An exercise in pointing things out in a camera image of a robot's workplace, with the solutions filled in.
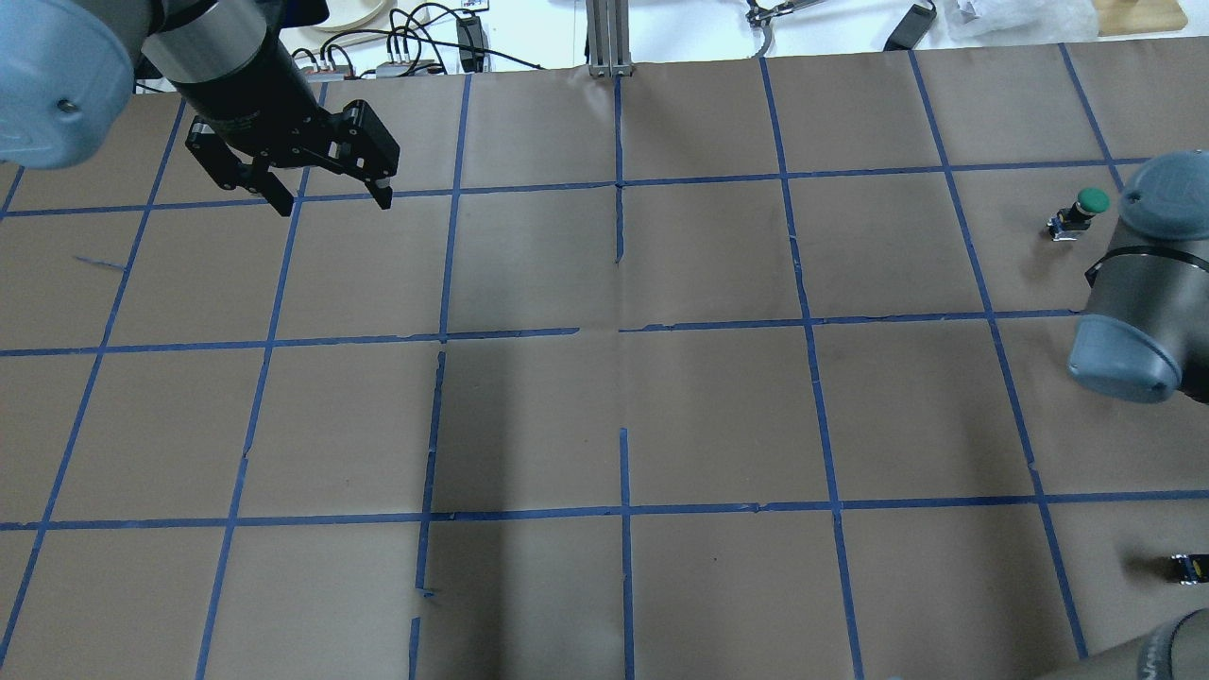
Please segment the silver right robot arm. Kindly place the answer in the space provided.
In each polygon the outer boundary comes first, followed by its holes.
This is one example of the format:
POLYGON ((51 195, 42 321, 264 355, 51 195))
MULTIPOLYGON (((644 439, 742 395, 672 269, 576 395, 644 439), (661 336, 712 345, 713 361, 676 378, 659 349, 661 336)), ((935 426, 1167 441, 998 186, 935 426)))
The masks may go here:
POLYGON ((1208 400, 1208 155, 1167 152, 1126 181, 1118 223, 1084 271, 1069 375, 1130 403, 1208 400))

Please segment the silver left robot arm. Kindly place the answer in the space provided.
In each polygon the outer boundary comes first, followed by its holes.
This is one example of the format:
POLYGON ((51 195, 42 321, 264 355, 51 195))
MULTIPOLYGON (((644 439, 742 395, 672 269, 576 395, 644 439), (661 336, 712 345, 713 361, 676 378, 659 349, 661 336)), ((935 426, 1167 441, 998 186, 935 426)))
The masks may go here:
POLYGON ((216 186, 289 215, 277 168, 316 167, 393 201, 400 146, 370 103, 326 111, 280 42, 324 1, 5 1, 1 159, 60 169, 93 159, 147 60, 193 108, 186 145, 216 186))

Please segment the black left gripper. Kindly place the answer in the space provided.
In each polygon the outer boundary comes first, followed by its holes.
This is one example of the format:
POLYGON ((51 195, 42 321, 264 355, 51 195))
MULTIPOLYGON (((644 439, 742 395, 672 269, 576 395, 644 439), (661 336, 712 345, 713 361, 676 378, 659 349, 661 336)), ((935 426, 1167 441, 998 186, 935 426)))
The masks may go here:
POLYGON ((280 42, 260 44, 242 68, 215 80, 177 83, 198 119, 186 146, 225 191, 245 189, 289 218, 295 198, 268 161, 283 167, 316 166, 363 184, 381 208, 393 202, 400 146, 370 103, 349 102, 340 113, 318 104, 291 54, 280 42), (251 162, 237 159, 245 154, 251 162), (261 152, 267 151, 268 159, 261 152))

